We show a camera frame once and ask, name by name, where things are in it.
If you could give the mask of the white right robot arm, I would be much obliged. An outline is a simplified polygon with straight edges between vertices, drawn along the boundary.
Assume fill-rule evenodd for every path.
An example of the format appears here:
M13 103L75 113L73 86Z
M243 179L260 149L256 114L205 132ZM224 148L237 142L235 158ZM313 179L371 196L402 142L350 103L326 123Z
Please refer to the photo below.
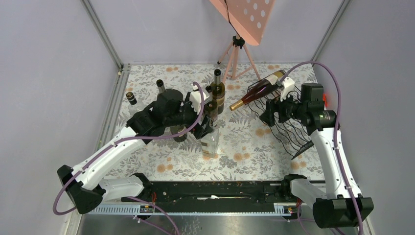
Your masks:
M275 85L274 89L280 95L267 100L260 119L273 126L277 113L279 123L290 119L300 121L317 150L326 190L321 191L303 176L289 175L285 178L287 184L280 189L281 197L288 202L298 198L308 205L320 228L361 226L374 209L373 200L362 195L347 165L339 117L335 111L325 108L323 86L302 84L299 100L292 97L294 87Z

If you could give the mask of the green wine bottle grey cap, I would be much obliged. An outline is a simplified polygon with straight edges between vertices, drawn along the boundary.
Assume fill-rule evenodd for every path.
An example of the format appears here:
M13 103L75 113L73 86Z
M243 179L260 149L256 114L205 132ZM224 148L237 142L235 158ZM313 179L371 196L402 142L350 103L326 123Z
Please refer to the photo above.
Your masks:
M218 104L217 101L213 98L213 89L211 86L206 86L206 91L209 95L209 102L207 102L204 106L205 108L205 115L210 117L210 126L217 127L217 120L218 120Z

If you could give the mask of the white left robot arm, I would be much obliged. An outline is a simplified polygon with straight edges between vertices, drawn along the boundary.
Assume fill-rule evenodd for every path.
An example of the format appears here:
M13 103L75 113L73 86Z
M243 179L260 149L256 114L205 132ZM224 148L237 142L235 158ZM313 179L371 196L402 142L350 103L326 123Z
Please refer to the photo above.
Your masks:
M104 177L128 154L152 140L175 137L166 136L166 128L184 126L177 136L191 133L198 140L204 137L212 131L209 119L203 115L207 101L208 94L196 85L186 96L175 89L158 94L155 101L135 112L120 132L92 156L73 167L63 165L57 170L63 187L53 204L54 213L60 215L57 203L63 193L80 214L91 212L107 200L133 196L140 201L148 200L152 189L140 177L112 180Z

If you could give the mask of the olive wine bottle black cap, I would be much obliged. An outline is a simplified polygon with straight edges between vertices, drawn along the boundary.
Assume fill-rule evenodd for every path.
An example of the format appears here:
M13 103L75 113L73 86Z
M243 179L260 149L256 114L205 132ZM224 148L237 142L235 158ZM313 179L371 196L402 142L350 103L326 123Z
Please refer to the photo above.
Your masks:
M159 89L159 93L163 93L165 92L165 86L164 86L164 82L161 79L158 79L156 81L156 85ZM184 125L180 125L180 126L172 126L170 127L170 132L172 135L180 133L182 131L184 131L186 129L186 127ZM187 138L187 134L183 134L177 137L174 137L173 140L176 142L184 142Z

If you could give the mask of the green wine bottle brown label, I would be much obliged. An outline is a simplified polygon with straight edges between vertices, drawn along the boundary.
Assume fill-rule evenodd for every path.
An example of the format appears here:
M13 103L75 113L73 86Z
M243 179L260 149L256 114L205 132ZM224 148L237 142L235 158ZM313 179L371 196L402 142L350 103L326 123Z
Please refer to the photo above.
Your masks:
M218 114L221 114L224 110L225 101L225 85L221 80L221 70L214 70L214 79L210 84L212 88L212 99L216 100L218 106Z

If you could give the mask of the clear liquor bottle black cap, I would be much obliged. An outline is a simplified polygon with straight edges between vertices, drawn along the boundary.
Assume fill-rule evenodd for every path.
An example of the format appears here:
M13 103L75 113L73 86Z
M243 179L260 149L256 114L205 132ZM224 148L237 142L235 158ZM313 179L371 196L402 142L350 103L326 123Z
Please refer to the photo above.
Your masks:
M184 125L184 95L175 89L167 89L159 93L156 100L142 110L135 111L131 118L126 121L123 131L128 130L129 136L145 137L142 141L148 144L156 137L162 136L166 129L172 126ZM192 129L200 120L202 111L195 122L188 127ZM213 127L214 131L199 139L202 153L207 157L214 157L218 149L219 130Z

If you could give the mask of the red wine bottle gold cap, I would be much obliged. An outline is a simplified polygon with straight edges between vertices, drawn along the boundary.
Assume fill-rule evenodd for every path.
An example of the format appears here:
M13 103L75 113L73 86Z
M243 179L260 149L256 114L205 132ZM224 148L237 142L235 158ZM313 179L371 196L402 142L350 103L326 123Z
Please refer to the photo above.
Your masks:
M240 98L238 101L233 103L230 106L230 110L234 111L239 107L246 105L254 100L263 98L270 94L271 92L275 91L276 89L282 87L281 85L277 84L277 81L282 78L286 72L284 70L278 70L267 77L259 80L255 83L247 93Z

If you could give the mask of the pink music stand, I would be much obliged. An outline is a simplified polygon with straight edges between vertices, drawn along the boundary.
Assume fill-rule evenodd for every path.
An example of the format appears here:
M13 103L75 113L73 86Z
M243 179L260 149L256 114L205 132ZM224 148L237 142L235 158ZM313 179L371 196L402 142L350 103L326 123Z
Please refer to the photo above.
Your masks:
M235 31L231 43L217 61L217 64L221 64L225 56L229 56L223 82L225 82L227 78L235 80L249 70L254 70L257 78L260 79L258 70L247 45L258 46L261 44L275 1L212 0L210 3ZM240 74L236 74L240 50L245 51L251 65L240 72Z

